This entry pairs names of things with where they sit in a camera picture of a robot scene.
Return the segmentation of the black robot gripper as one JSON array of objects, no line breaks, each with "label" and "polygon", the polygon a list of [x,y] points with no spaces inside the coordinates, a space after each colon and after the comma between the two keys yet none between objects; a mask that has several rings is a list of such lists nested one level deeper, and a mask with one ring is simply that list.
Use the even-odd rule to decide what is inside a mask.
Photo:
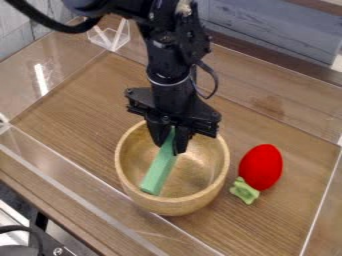
[{"label": "black robot gripper", "polygon": [[128,111],[144,117],[152,141],[160,147],[175,127],[174,154],[187,150],[194,134],[215,138],[222,115],[200,99],[190,81],[179,85],[131,87],[126,90]]}]

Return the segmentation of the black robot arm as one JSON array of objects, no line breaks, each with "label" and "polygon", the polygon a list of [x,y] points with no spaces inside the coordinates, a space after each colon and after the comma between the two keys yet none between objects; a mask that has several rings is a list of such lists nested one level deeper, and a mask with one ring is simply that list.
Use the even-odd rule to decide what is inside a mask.
[{"label": "black robot arm", "polygon": [[68,34],[91,30],[108,14],[135,21],[147,49],[148,88],[126,90],[128,111],[143,116],[150,136],[160,146],[172,136],[172,150],[182,154],[192,136],[214,138],[220,114],[196,89],[196,70],[214,74],[203,62],[211,52],[211,36],[202,25],[195,0],[61,0],[86,21],[68,26],[49,18],[28,0],[4,0],[47,28]]}]

